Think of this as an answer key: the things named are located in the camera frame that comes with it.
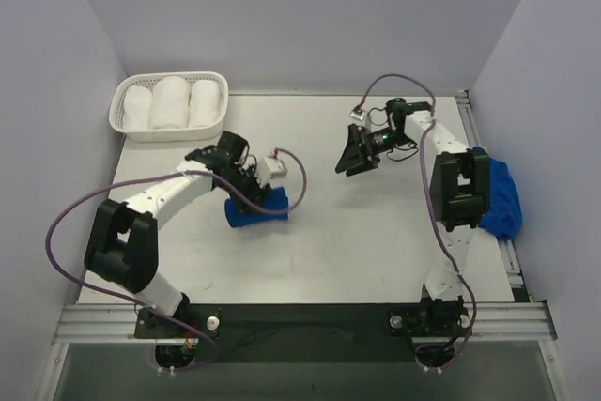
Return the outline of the blue towel pile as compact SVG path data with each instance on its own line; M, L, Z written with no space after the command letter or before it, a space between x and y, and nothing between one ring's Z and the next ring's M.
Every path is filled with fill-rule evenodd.
M490 205L478 226L500 240L513 240L523 224L516 184L507 164L489 158Z

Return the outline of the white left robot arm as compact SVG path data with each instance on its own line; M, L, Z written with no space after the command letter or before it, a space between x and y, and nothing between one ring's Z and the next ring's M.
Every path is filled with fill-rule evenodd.
M156 325L170 337L188 330L190 301L159 274L159 231L194 199L225 189L225 182L262 205L271 192L270 180L282 166L265 157L246 167L247 147L244 138L225 131L217 144L188 153L172 178L122 202L108 199L97 209L85 268L159 311Z

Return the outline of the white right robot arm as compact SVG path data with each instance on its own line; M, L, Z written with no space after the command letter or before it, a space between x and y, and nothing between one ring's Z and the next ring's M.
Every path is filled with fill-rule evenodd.
M386 126L371 130L369 114L359 104L349 116L347 144L335 172L348 177L378 168L380 155L402 145L417 146L424 197L441 249L425 279L433 301L458 301L470 240L490 204L490 159L468 147L434 117L426 102L402 98L386 102Z

